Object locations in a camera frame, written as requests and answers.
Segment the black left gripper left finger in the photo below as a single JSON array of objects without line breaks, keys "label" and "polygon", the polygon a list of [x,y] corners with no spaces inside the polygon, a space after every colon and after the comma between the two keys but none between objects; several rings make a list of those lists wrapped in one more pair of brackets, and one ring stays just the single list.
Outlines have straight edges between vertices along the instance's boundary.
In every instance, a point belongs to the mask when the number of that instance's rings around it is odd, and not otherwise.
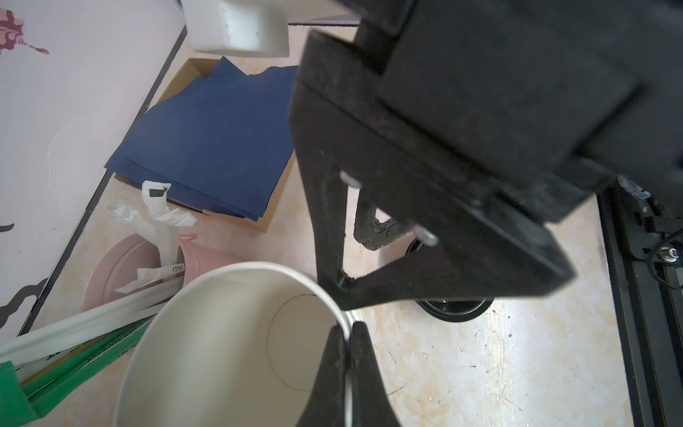
[{"label": "black left gripper left finger", "polygon": [[334,326],[325,343],[311,396],[298,427],[345,425],[346,353],[343,331]]}]

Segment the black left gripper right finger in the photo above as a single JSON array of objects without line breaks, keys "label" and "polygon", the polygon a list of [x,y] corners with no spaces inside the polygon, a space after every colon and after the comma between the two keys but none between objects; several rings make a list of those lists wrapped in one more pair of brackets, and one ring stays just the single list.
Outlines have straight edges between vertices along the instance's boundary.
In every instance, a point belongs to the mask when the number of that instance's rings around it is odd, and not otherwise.
[{"label": "black left gripper right finger", "polygon": [[382,381],[369,330],[355,322],[350,341],[350,425],[400,426]]}]

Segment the black cup lid stack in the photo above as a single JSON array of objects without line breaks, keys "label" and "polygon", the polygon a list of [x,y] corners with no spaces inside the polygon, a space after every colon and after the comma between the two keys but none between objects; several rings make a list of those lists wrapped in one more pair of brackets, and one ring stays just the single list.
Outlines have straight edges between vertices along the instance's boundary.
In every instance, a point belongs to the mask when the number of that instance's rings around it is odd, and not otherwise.
[{"label": "black cup lid stack", "polygon": [[493,304],[494,299],[447,301],[416,300],[426,313],[433,318],[449,323],[464,323],[484,314]]}]

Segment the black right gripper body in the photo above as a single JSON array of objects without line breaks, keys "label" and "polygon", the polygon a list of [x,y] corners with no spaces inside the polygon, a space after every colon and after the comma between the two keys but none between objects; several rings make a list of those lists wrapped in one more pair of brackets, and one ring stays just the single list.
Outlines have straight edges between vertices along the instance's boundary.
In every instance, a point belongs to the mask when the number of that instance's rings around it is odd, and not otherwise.
[{"label": "black right gripper body", "polygon": [[[548,223],[624,175],[682,210],[679,1],[351,1],[309,32],[289,110],[318,283],[345,310],[547,295]],[[359,192],[409,227],[371,251]]]}]

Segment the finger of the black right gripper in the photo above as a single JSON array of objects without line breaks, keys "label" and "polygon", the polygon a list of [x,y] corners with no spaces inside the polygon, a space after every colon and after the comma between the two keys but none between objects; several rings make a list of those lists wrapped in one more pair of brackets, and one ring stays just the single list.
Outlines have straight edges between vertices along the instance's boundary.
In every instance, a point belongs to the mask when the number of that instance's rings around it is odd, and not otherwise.
[{"label": "finger of the black right gripper", "polygon": [[377,210],[378,207],[367,199],[366,192],[359,192],[353,236],[371,251],[387,247],[410,231],[408,226],[391,217],[383,222],[378,220]]}]

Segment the white green paper cup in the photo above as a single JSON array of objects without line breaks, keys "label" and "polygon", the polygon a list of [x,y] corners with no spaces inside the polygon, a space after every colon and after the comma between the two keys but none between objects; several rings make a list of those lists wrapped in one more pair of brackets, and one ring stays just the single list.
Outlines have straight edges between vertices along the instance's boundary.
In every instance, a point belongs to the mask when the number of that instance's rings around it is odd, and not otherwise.
[{"label": "white green paper cup", "polygon": [[343,311],[310,275],[277,263],[194,279],[152,320],[117,402],[118,426],[294,426]]}]

